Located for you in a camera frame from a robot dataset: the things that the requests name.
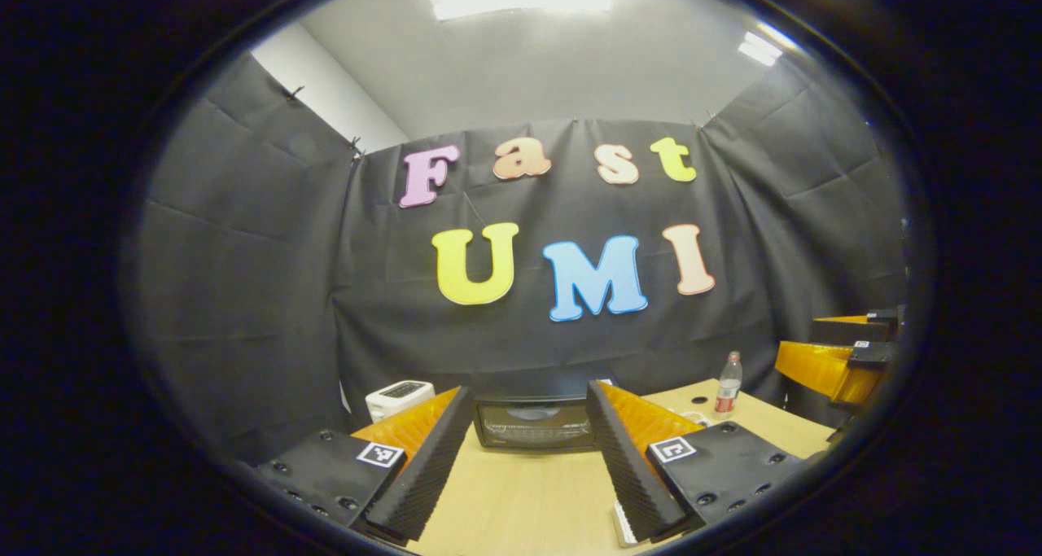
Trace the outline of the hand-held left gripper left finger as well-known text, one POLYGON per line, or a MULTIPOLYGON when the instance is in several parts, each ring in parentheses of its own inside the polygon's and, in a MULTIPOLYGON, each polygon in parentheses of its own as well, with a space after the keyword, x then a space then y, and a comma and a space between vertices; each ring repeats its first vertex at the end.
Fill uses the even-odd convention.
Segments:
POLYGON ((313 433, 256 471, 320 520, 392 545, 419 540, 457 460, 472 390, 454 387, 345 433, 313 433))

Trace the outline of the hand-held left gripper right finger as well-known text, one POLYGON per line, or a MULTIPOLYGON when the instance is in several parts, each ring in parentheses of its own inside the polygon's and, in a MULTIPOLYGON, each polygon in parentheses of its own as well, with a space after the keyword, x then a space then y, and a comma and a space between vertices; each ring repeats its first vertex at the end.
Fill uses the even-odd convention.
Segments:
POLYGON ((716 525, 804 466, 747 427, 704 427, 601 379, 588 382, 585 412, 637 541, 716 525))

